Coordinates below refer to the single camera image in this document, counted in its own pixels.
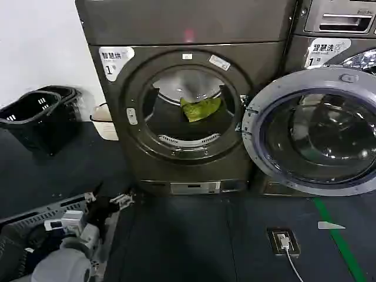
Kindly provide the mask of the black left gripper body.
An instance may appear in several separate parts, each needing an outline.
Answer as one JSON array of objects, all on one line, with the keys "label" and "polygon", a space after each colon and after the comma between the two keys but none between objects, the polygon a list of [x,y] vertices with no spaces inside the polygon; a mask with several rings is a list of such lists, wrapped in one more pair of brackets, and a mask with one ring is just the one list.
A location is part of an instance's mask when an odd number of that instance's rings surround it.
[{"label": "black left gripper body", "polygon": [[105,220],[113,213],[119,211],[119,205],[110,197],[100,196],[94,202],[88,204],[86,221],[94,226],[103,226]]}]

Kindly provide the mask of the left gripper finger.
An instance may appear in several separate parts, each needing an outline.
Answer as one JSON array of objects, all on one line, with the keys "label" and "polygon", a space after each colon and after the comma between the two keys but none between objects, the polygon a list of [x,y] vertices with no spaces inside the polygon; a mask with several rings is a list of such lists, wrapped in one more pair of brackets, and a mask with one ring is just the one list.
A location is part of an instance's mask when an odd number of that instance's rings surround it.
[{"label": "left gripper finger", "polygon": [[95,188],[92,191],[88,191],[84,193],[85,202],[92,203],[96,201],[96,196],[102,189],[103,182],[100,182],[95,186]]},{"label": "left gripper finger", "polygon": [[136,192],[133,189],[128,189],[118,196],[109,200],[110,203],[117,204],[118,206],[131,206],[135,203]]}]

